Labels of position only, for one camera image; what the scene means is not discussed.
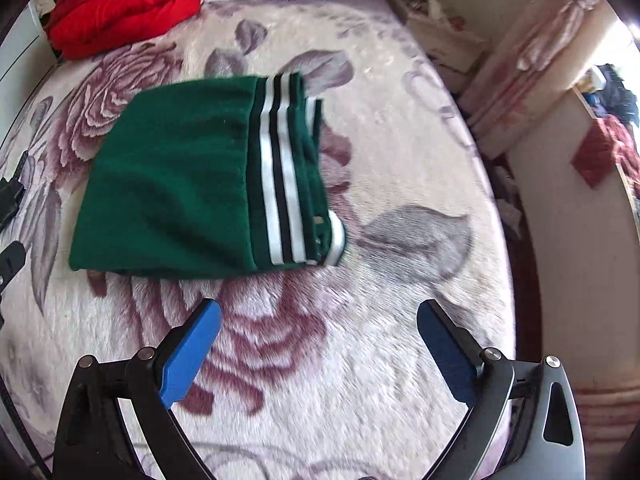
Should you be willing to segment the green varsity jacket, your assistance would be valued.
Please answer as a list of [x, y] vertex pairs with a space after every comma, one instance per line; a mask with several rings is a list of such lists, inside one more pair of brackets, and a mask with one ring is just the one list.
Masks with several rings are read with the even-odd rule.
[[296, 72], [139, 93], [91, 165], [70, 266], [173, 280], [335, 266], [347, 233], [321, 122]]

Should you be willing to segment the clothes pile on sill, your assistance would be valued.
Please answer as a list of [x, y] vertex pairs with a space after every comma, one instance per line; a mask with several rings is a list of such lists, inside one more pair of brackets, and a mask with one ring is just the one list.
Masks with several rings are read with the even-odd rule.
[[630, 130], [639, 125], [637, 97], [614, 65], [597, 65], [597, 69], [604, 77], [603, 89], [582, 93], [596, 119], [570, 163], [590, 188], [620, 166], [634, 197], [639, 198], [639, 148]]

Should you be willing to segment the floral bed blanket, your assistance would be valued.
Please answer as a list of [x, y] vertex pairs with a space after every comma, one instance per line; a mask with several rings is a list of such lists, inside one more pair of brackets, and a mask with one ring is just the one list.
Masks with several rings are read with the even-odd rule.
[[416, 328], [437, 300], [515, 349], [506, 243], [468, 128], [385, 0], [207, 1], [66, 62], [4, 129], [1, 376], [51, 455], [77, 361], [224, 320], [172, 409], [221, 479], [419, 479], [459, 426]]

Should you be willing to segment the red folded quilt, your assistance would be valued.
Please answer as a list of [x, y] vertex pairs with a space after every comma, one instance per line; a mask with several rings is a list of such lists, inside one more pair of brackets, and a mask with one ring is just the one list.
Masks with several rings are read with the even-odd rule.
[[68, 60], [154, 38], [192, 18], [201, 0], [58, 0], [46, 32]]

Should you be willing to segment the pink floral curtain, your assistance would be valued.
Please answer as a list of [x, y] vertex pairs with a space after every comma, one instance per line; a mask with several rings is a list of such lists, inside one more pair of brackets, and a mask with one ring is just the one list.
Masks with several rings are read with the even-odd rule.
[[606, 0], [529, 0], [459, 100], [485, 157], [513, 148], [576, 84], [615, 21]]

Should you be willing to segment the white bedside table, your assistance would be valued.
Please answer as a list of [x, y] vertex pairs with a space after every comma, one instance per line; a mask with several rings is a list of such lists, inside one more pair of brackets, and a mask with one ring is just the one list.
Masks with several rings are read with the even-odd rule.
[[459, 13], [438, 0], [390, 0], [390, 4], [449, 92], [461, 94], [483, 61], [488, 42], [471, 32]]

